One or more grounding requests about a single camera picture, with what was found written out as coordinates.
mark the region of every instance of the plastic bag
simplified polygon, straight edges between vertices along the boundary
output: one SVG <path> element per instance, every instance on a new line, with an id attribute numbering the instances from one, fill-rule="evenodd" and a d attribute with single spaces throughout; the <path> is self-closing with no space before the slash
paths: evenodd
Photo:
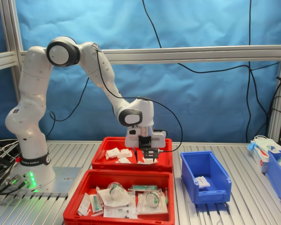
<path id="1" fill-rule="evenodd" d="M 97 193 L 100 195 L 105 206 L 125 206 L 132 201 L 132 197 L 117 182 L 111 183 L 107 189 L 98 190 Z"/>
<path id="2" fill-rule="evenodd" d="M 145 191 L 143 194 L 139 194 L 136 211 L 138 214 L 168 213 L 165 196 L 162 190 Z"/>
<path id="3" fill-rule="evenodd" d="M 119 207 L 105 206 L 104 217 L 137 219 L 135 191 L 130 191 L 128 192 L 128 194 L 132 198 L 131 203 L 129 203 L 126 206 L 119 206 Z"/>

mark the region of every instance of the green led light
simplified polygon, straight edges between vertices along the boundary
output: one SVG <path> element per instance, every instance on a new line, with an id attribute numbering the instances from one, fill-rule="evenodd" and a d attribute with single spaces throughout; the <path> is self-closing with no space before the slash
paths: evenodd
<path id="1" fill-rule="evenodd" d="M 35 182 L 35 179 L 34 179 L 34 176 L 33 176 L 33 172 L 29 172 L 29 174 L 30 174 L 30 178 L 31 178 L 32 184 L 33 184 L 32 188 L 35 188 L 37 186 L 37 183 Z"/>

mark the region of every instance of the sterile package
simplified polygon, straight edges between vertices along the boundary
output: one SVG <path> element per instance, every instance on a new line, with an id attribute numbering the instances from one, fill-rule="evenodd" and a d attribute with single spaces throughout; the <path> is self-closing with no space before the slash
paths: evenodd
<path id="1" fill-rule="evenodd" d="M 278 145 L 273 139 L 269 138 L 258 138 L 255 139 L 255 143 L 258 145 L 258 147 L 265 151 L 271 151 L 272 153 L 280 153 L 279 151 L 281 150 L 281 146 Z"/>
<path id="2" fill-rule="evenodd" d="M 150 164 L 153 164 L 153 163 L 158 163 L 157 159 L 153 159 L 152 158 L 142 158 L 142 160 L 144 160 L 144 162 L 141 162 L 141 161 L 138 161 L 137 164 L 146 164 L 146 165 L 150 165 Z"/>
<path id="3" fill-rule="evenodd" d="M 135 191 L 129 191 L 128 194 L 132 197 L 131 203 L 119 207 L 105 206 L 104 217 L 137 219 Z"/>
<path id="4" fill-rule="evenodd" d="M 206 178 L 203 177 L 203 176 L 202 177 L 197 177 L 197 178 L 195 178 L 195 180 L 199 183 L 199 189 L 210 187 L 210 184 L 208 183 Z"/>
<path id="5" fill-rule="evenodd" d="M 98 195 L 90 195 L 90 203 L 93 213 L 103 210 L 103 202 L 101 202 L 101 198 L 99 198 Z"/>
<path id="6" fill-rule="evenodd" d="M 132 185 L 129 191 L 157 191 L 157 185 Z"/>
<path id="7" fill-rule="evenodd" d="M 266 173 L 269 160 L 268 153 L 261 150 L 253 141 L 251 141 L 247 149 L 253 155 L 254 161 L 258 165 L 260 172 Z"/>
<path id="8" fill-rule="evenodd" d="M 132 152 L 129 149 L 122 149 L 120 154 L 117 155 L 118 158 L 129 158 L 132 157 Z"/>
<path id="9" fill-rule="evenodd" d="M 127 158 L 119 158 L 116 163 L 131 163 Z"/>
<path id="10" fill-rule="evenodd" d="M 111 150 L 107 150 L 106 154 L 105 154 L 105 157 L 106 157 L 106 159 L 115 158 L 115 157 L 117 157 L 118 154 L 120 154 L 119 149 L 114 148 L 114 149 L 111 149 Z"/>
<path id="11" fill-rule="evenodd" d="M 118 207 L 131 203 L 132 197 L 119 183 L 111 183 L 107 189 L 98 190 L 104 206 Z"/>
<path id="12" fill-rule="evenodd" d="M 136 211 L 138 214 L 168 213 L 165 196 L 162 190 L 145 191 L 143 194 L 139 194 Z"/>
<path id="13" fill-rule="evenodd" d="M 89 210 L 89 205 L 90 205 L 90 196 L 87 193 L 85 193 L 82 202 L 80 203 L 80 206 L 77 210 L 77 213 L 80 216 L 87 216 L 91 211 Z"/>

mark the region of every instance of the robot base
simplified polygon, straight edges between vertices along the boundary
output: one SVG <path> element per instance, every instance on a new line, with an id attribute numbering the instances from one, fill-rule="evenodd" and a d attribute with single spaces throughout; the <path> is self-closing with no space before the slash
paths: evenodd
<path id="1" fill-rule="evenodd" d="M 55 172 L 55 178 L 49 184 L 33 189 L 24 186 L 21 190 L 11 193 L 11 195 L 68 196 L 80 175 L 81 167 L 52 167 L 52 169 Z"/>

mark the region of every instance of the electrical wire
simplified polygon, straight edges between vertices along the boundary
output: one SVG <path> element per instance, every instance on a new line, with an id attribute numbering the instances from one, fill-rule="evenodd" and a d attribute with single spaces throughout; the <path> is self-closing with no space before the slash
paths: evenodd
<path id="1" fill-rule="evenodd" d="M 3 142 L 3 141 L 14 141 L 14 140 L 15 140 L 15 139 L 6 139 L 6 140 L 0 140 L 0 142 Z M 11 156 L 11 155 L 8 154 L 6 151 L 4 151 L 4 149 L 5 149 L 6 147 L 11 146 L 11 145 L 14 145 L 14 144 L 16 144 L 16 143 L 18 143 L 18 141 L 13 142 L 13 143 L 11 143 L 11 144 L 7 144 L 7 145 L 5 145 L 4 147 L 0 148 L 0 151 L 3 151 L 3 152 L 4 152 L 5 154 L 7 154 L 8 156 L 10 156 L 11 158 L 15 159 L 13 156 Z"/>
<path id="2" fill-rule="evenodd" d="M 72 116 L 72 114 L 74 113 L 74 111 L 77 109 L 77 107 L 79 106 L 79 104 L 80 104 L 80 102 L 81 102 L 83 93 L 84 93 L 84 91 L 85 91 L 85 89 L 86 89 L 86 87 L 87 87 L 87 85 L 88 85 L 88 82 L 89 82 L 89 77 L 88 77 L 88 79 L 86 80 L 86 83 L 85 83 L 84 89 L 83 89 L 83 91 L 82 91 L 82 93 L 81 93 L 81 96 L 80 96 L 80 99 L 79 99 L 78 104 L 77 104 L 76 107 L 72 110 L 72 112 L 70 113 L 70 115 L 68 115 L 68 117 L 66 117 L 66 118 L 63 119 L 63 120 L 57 120 L 57 119 L 56 119 L 56 116 L 55 116 L 55 113 L 54 113 L 53 111 L 50 111 L 50 112 L 49 112 L 49 115 L 50 115 L 51 119 L 54 120 L 54 122 L 53 122 L 52 128 L 51 128 L 50 132 L 47 134 L 46 138 L 48 138 L 48 136 L 49 136 L 49 135 L 51 134 L 51 132 L 53 131 L 53 128 L 54 128 L 54 125 L 55 125 L 55 122 L 56 122 L 56 121 L 62 122 L 62 121 L 65 121 L 65 120 L 69 119 L 70 116 Z"/>
<path id="3" fill-rule="evenodd" d="M 145 97 L 119 97 L 119 96 L 116 96 L 115 94 L 113 94 L 113 93 L 108 89 L 108 87 L 106 86 L 106 84 L 105 84 L 105 82 L 104 82 L 104 79 L 103 79 L 103 76 L 102 76 L 102 71 L 101 71 L 101 66 L 100 66 L 99 51 L 98 51 L 98 50 L 97 50 L 97 60 L 98 60 L 98 67 L 99 67 L 99 71 L 100 71 L 100 76 L 101 76 L 102 82 L 103 82 L 103 84 L 104 84 L 106 90 L 107 90 L 111 95 L 113 95 L 113 96 L 116 97 L 116 98 L 121 98 L 121 99 L 136 99 L 136 98 L 138 98 L 138 99 L 144 99 L 144 100 L 146 100 L 146 101 L 151 101 L 151 102 L 157 103 L 157 104 L 161 105 L 162 107 L 166 108 L 168 111 L 170 111 L 170 112 L 174 115 L 174 117 L 176 118 L 176 120 L 177 120 L 177 122 L 178 122 L 178 124 L 179 124 L 179 126 L 180 126 L 180 130 L 181 130 L 181 140 L 180 140 L 180 144 L 179 144 L 178 147 L 176 147 L 174 150 L 172 150 L 172 151 L 164 151 L 164 152 L 173 152 L 173 151 L 176 151 L 176 150 L 181 146 L 181 144 L 182 144 L 182 140 L 183 140 L 183 129 L 182 129 L 181 123 L 180 123 L 180 121 L 178 120 L 178 118 L 177 118 L 177 116 L 175 115 L 175 113 L 174 113 L 171 109 L 169 109 L 168 107 L 166 107 L 165 105 L 163 105 L 163 104 L 161 104 L 161 103 L 159 103 L 159 102 L 157 102 L 157 101 L 154 101 L 154 100 L 145 98 Z"/>
<path id="4" fill-rule="evenodd" d="M 270 102 L 270 106 L 269 106 L 269 109 L 268 109 L 268 112 L 267 112 L 268 118 L 270 118 L 270 116 L 271 116 L 271 112 L 272 112 L 272 107 L 273 107 L 273 104 L 274 104 L 274 100 L 275 100 L 276 98 L 278 98 L 278 97 L 281 97 L 281 96 L 275 96 L 275 95 L 277 94 L 277 92 L 278 92 L 278 90 L 279 90 L 280 87 L 281 87 L 281 82 L 278 84 L 278 86 L 277 86 L 277 88 L 276 88 L 276 90 L 275 90 L 275 92 L 274 92 L 274 94 L 273 94 L 272 100 L 271 100 L 271 102 Z M 258 135 L 259 131 L 260 131 L 267 123 L 268 123 L 268 125 L 269 125 L 269 119 L 259 128 L 259 130 L 256 132 L 255 136 Z"/>
<path id="5" fill-rule="evenodd" d="M 278 110 L 278 109 L 272 109 L 272 110 L 274 110 L 274 111 L 277 111 L 277 112 L 280 112 L 280 113 L 281 113 L 281 111 L 280 111 L 280 110 Z"/>
<path id="6" fill-rule="evenodd" d="M 157 38 L 157 41 L 158 41 L 158 44 L 159 44 L 159 47 L 162 48 L 161 46 L 161 43 L 160 43 L 160 40 L 159 40 L 159 37 L 158 37 L 158 34 L 157 34 L 157 31 L 155 29 L 155 26 L 147 12 L 147 9 L 146 9 L 146 6 L 145 6 L 145 2 L 144 0 L 142 0 L 142 3 L 143 3 L 143 6 L 144 6 L 144 9 L 145 9 L 145 12 L 147 14 L 147 17 L 148 19 L 150 20 L 151 24 L 152 24 L 152 27 L 154 29 L 154 32 L 155 32 L 155 35 L 156 35 L 156 38 Z M 249 8 L 249 45 L 251 45 L 251 5 L 252 5 L 252 0 L 250 0 L 250 8 Z M 257 70 L 257 69 L 262 69 L 262 68 L 266 68 L 266 67 L 270 67 L 270 66 L 273 66 L 273 65 L 276 65 L 278 64 L 279 62 L 276 62 L 276 63 L 273 63 L 271 65 L 267 65 L 267 66 L 263 66 L 263 67 L 259 67 L 259 68 L 256 68 L 256 69 L 253 69 L 253 70 Z M 264 113 L 266 114 L 266 124 L 268 124 L 268 115 L 265 111 L 265 109 L 263 108 L 263 106 L 261 105 L 261 103 L 259 102 L 259 99 L 258 99 L 258 94 L 257 94 L 257 88 L 256 88 L 256 82 L 255 82 L 255 79 L 254 79 L 254 75 L 253 75 L 253 70 L 251 69 L 251 62 L 249 61 L 249 65 L 240 65 L 240 66 L 237 66 L 237 67 L 231 67 L 231 68 L 228 68 L 228 69 L 222 69 L 222 70 L 211 70 L 211 71 L 202 71 L 202 72 L 199 72 L 199 71 L 195 71 L 195 70 L 192 70 L 190 69 L 189 67 L 181 64 L 181 63 L 178 63 L 178 65 L 188 69 L 189 71 L 191 72 L 194 72 L 194 73 L 197 73 L 197 74 L 205 74 L 205 73 L 214 73 L 214 72 L 223 72 L 223 71 L 228 71 L 228 70 L 231 70 L 231 69 L 235 69 L 235 68 L 239 68 L 239 67 L 247 67 L 249 69 L 249 79 L 248 79 L 248 87 L 247 87 L 247 94 L 246 94 L 246 102 L 247 102 L 247 107 L 248 107 L 248 112 L 249 112 L 249 120 L 248 120 L 248 124 L 247 124 L 247 128 L 246 128 L 246 142 L 248 142 L 248 129 L 249 129 L 249 125 L 250 125 L 250 121 L 251 121 L 251 111 L 250 111 L 250 106 L 249 106 L 249 86 L 250 86 L 250 75 L 252 75 L 252 79 L 253 79 L 253 82 L 254 82 L 254 86 L 255 86 L 255 93 L 256 93 L 256 100 L 259 104 L 259 106 L 261 107 L 261 109 L 264 111 Z"/>

